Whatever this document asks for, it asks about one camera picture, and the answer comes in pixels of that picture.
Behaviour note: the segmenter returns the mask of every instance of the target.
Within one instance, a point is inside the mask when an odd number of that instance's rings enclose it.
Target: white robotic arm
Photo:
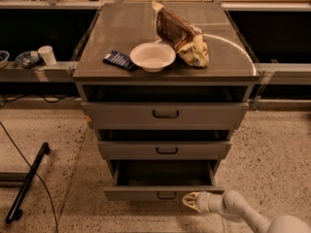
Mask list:
[[[311,233],[308,224],[294,216],[280,216],[270,221],[255,211],[237,191],[223,195],[206,191],[192,192],[184,196],[183,203],[200,213],[216,213],[235,222],[245,220],[256,233]]]

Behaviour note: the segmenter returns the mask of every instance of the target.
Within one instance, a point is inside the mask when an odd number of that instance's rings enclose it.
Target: floor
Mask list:
[[[247,112],[217,173],[218,185],[238,190],[271,219],[288,214],[311,225],[311,106],[266,108]],[[108,201],[103,187],[112,177],[79,100],[23,98],[5,104],[0,121],[30,162],[49,143],[51,153],[38,174],[50,191],[58,232],[251,232],[245,222],[199,214],[180,202]],[[2,128],[0,154],[0,172],[28,170]],[[22,218],[5,223],[17,191],[0,188],[0,232],[56,232],[48,193],[37,177],[21,204]]]

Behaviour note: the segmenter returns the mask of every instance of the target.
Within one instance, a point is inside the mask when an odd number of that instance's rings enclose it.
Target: gray countertop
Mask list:
[[[111,50],[130,54],[140,44],[158,40],[151,3],[105,4],[74,73],[76,81],[243,81],[259,79],[225,12],[213,3],[165,3],[207,34],[210,64],[195,69],[177,57],[158,73],[125,71],[103,63]]]

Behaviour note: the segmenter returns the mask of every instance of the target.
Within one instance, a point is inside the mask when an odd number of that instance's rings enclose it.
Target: cup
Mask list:
[[[38,49],[38,52],[46,62],[46,65],[56,64],[56,59],[51,46],[42,46]]]

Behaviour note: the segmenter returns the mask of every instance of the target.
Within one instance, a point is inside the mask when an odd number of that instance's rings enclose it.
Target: brown snack bag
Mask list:
[[[201,29],[184,20],[172,10],[153,2],[156,13],[156,34],[190,66],[207,67],[207,43]]]

